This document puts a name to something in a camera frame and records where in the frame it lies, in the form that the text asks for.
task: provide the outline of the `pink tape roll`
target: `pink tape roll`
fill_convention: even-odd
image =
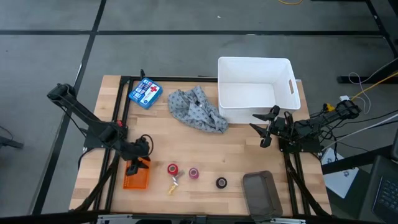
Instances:
[[[189,170],[189,177],[191,177],[191,179],[197,179],[199,177],[199,171],[196,168],[191,168]]]

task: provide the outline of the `wooden tabletop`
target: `wooden tabletop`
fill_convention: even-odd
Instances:
[[[111,120],[119,80],[120,76],[103,77],[94,114],[104,121]],[[261,139],[258,133],[248,124],[230,124],[224,134],[210,134],[190,128],[172,117],[167,106],[168,95],[178,89],[187,91],[200,85],[208,99],[214,105],[218,105],[217,83],[158,83],[164,92],[156,103],[149,110],[145,110],[131,101],[127,119],[128,140],[133,141],[142,134],[149,134],[154,140],[148,188],[123,190],[126,162],[121,160],[112,212],[249,215],[242,191],[242,176],[249,172],[269,170],[274,176],[284,216],[292,214],[284,159],[275,138],[272,145],[264,149],[259,146]],[[293,114],[294,119],[308,119],[307,102],[301,81],[297,82],[297,87],[301,109]],[[126,95],[127,85],[124,87],[121,102],[124,102]],[[119,110],[119,119],[123,104],[121,103]],[[70,208],[79,206],[97,184],[103,155],[104,149],[97,149],[82,159]],[[331,213],[319,161],[309,153],[300,155],[306,186],[322,208]],[[167,195],[172,184],[167,173],[167,166],[171,163],[177,164],[186,174],[178,180],[179,186],[173,195]],[[200,176],[197,180],[192,180],[187,175],[191,167],[199,170]],[[219,177],[227,179],[228,185],[225,189],[220,190],[216,187],[215,180]],[[106,185],[100,208],[104,208],[107,192]],[[299,211],[303,213],[297,186],[296,196]]]

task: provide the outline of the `gray cloth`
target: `gray cloth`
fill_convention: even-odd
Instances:
[[[170,94],[169,110],[174,118],[193,128],[209,133],[224,133],[228,129],[227,121],[207,100],[200,86]]]

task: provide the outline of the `white cable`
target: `white cable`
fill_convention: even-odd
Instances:
[[[373,128],[373,127],[375,127],[375,126],[377,126],[377,125],[379,125],[379,124],[385,123],[386,121],[389,121],[389,120],[391,120],[391,119],[393,119],[393,118],[395,118],[395,117],[397,117],[397,116],[398,116],[398,113],[395,114],[394,116],[391,116],[391,117],[385,119],[384,121],[378,122],[377,124],[370,125],[370,126],[367,127],[367,128],[363,128],[363,129],[357,130],[357,131],[355,131],[355,132],[353,132],[353,133],[351,133],[351,134],[347,134],[346,136],[342,137],[341,139],[339,139],[339,140],[337,140],[337,141],[334,141],[334,142],[330,143],[327,147],[325,147],[325,149],[329,148],[330,146],[332,146],[332,145],[333,145],[334,143],[336,143],[336,142],[340,142],[340,141],[343,140],[344,138],[350,137],[350,136],[352,136],[352,135],[354,135],[354,134],[356,134],[356,133],[360,133],[361,131],[365,131],[365,130],[367,130],[367,129],[369,129],[369,128]]]
[[[356,76],[358,77],[359,82],[357,82],[357,83],[353,82],[353,81],[351,80],[351,74],[356,75]],[[371,99],[370,99],[370,98],[367,96],[367,94],[363,91],[362,83],[368,81],[374,74],[376,74],[376,73],[373,73],[369,78],[365,79],[364,81],[361,81],[361,77],[360,77],[356,72],[350,72],[350,73],[348,74],[348,80],[349,80],[352,84],[357,84],[357,85],[359,84],[359,86],[361,87],[361,90],[362,90],[363,94],[364,94],[364,95],[366,96],[366,98],[369,100],[369,108],[368,108],[367,111],[365,111],[366,103],[365,103],[365,105],[363,106],[363,113],[364,113],[364,114],[368,114],[369,111],[371,110]]]
[[[369,112],[369,110],[371,109],[371,102],[369,101],[369,108],[368,108],[368,111],[365,113],[366,101],[362,97],[357,96],[357,98],[359,98],[359,99],[361,99],[363,101],[363,111],[364,111],[364,114],[367,114]]]

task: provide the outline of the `gray tray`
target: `gray tray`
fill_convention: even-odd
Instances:
[[[283,214],[274,178],[269,171],[245,174],[242,180],[246,205],[255,222]]]

